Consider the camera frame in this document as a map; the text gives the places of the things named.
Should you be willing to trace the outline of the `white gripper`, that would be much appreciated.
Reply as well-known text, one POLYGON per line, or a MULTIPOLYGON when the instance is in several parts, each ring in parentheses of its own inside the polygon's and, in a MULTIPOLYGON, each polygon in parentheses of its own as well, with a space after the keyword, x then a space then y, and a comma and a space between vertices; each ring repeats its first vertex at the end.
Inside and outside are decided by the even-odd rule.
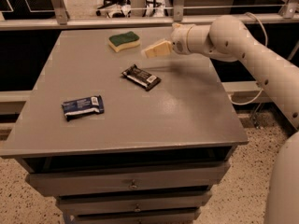
POLYGON ((188 35, 192 28, 193 24, 180 24, 174 22, 172 24, 173 31, 170 35, 171 42, 165 39, 159 40, 143 49, 142 54, 148 59, 167 56, 172 52, 172 47, 177 54, 190 54, 191 52, 188 48, 188 35))

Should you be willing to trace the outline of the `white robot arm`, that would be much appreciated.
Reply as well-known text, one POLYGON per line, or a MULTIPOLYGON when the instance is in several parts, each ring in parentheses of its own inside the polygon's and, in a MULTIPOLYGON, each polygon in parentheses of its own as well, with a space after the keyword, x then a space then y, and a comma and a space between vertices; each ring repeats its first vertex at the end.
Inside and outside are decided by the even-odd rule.
MULTIPOLYGON (((223 15, 209 25, 175 23, 168 39, 143 50, 148 58, 171 52, 241 62, 292 126, 299 127, 299 68, 257 41, 236 17, 223 15)), ((264 224, 299 224, 299 131, 276 157, 264 224)))

